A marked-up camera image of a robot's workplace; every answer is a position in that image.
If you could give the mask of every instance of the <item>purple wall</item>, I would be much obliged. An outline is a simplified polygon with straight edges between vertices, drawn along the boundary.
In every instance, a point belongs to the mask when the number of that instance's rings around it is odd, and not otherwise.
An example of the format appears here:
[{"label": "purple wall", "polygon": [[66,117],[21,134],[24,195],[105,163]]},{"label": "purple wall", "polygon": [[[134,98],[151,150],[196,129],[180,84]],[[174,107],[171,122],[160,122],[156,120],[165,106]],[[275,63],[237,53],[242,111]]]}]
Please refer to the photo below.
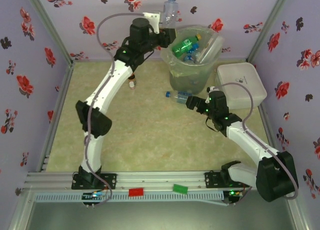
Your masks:
[{"label": "purple wall", "polygon": [[[96,40],[97,25],[101,20],[115,13],[163,10],[166,0],[40,1],[73,58],[96,60],[108,58]],[[176,24],[177,27],[210,25],[225,38],[222,58],[247,58],[276,1],[177,0],[180,13]],[[101,26],[101,40],[106,48],[115,52],[129,35],[133,19],[132,16],[121,16]],[[159,57],[157,50],[152,58]]]},{"label": "purple wall", "polygon": [[0,7],[0,226],[5,230],[16,189],[36,171],[67,62],[28,0],[0,0]]},{"label": "purple wall", "polygon": [[267,90],[266,110],[278,147],[295,161],[299,194],[319,229],[319,0],[288,0],[256,59]]}]

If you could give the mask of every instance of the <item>gray cable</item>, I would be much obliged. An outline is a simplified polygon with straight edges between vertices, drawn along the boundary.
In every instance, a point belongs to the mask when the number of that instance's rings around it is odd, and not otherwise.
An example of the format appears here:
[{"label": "gray cable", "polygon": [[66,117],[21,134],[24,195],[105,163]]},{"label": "gray cable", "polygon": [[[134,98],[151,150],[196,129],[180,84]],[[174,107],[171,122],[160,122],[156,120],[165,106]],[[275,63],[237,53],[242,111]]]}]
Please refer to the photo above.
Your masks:
[{"label": "gray cable", "polygon": [[265,146],[263,143],[261,143],[255,136],[253,136],[250,132],[248,132],[248,129],[245,125],[245,122],[247,121],[247,119],[251,116],[253,110],[254,110],[254,100],[253,100],[253,97],[250,93],[250,91],[244,87],[243,85],[239,84],[239,83],[226,83],[226,84],[222,84],[220,86],[216,86],[214,87],[212,90],[214,89],[218,89],[219,87],[223,87],[223,86],[226,86],[226,85],[238,85],[240,87],[242,87],[249,95],[250,97],[250,102],[251,102],[251,107],[250,107],[250,112],[249,114],[244,118],[243,122],[242,122],[242,127],[244,129],[244,131],[252,138],[254,139],[264,150],[266,150],[269,154],[272,155],[272,157],[274,157],[274,159],[280,164],[280,166],[283,168],[283,170],[285,171],[285,173],[288,175],[288,177],[290,178],[291,182],[293,183],[293,186],[294,186],[294,195],[292,197],[287,197],[287,196],[284,196],[286,199],[288,200],[293,200],[295,199],[297,196],[298,196],[298,186],[297,186],[297,183],[295,181],[295,179],[293,178],[292,174],[289,172],[289,170],[286,168],[286,166],[281,162],[281,160],[273,153],[269,150],[269,148],[267,146]]},{"label": "gray cable", "polygon": [[101,182],[103,182],[107,187],[108,189],[110,190],[110,196],[108,198],[106,198],[105,200],[101,201],[100,203],[96,204],[96,206],[98,205],[101,205],[101,204],[104,204],[105,202],[109,201],[111,198],[112,198],[112,189],[110,187],[110,185],[107,183],[106,180],[102,179],[101,177],[99,177],[95,172],[94,170],[91,168],[90,164],[89,164],[89,160],[88,160],[88,147],[89,147],[89,142],[90,142],[90,139],[91,139],[91,114],[92,114],[92,109],[94,107],[94,104],[96,102],[96,99],[97,97],[99,96],[99,94],[101,93],[101,91],[103,90],[103,88],[107,85],[107,83],[110,81],[113,73],[114,73],[114,70],[115,70],[115,59],[114,59],[114,56],[112,55],[112,53],[105,49],[104,46],[102,45],[101,41],[100,41],[100,37],[99,37],[99,29],[101,27],[101,25],[106,22],[108,19],[111,19],[113,17],[117,17],[117,16],[122,16],[122,15],[138,15],[138,16],[143,16],[144,14],[141,14],[141,13],[119,13],[119,14],[113,14],[113,15],[110,15],[106,18],[104,18],[100,23],[99,25],[97,26],[96,28],[96,38],[98,40],[98,43],[99,45],[108,53],[108,55],[110,55],[111,57],[111,61],[112,61],[112,68],[111,68],[111,73],[109,75],[109,77],[107,78],[107,80],[103,83],[103,85],[100,87],[100,89],[96,92],[95,96],[93,97],[93,100],[91,102],[91,105],[90,105],[90,108],[89,108],[89,111],[88,111],[88,119],[87,119],[87,124],[88,124],[88,135],[87,137],[84,139],[84,142],[85,142],[85,149],[84,149],[84,157],[85,157],[85,162],[86,162],[86,165],[88,167],[88,169],[90,170],[90,172],[97,178],[99,179]]}]

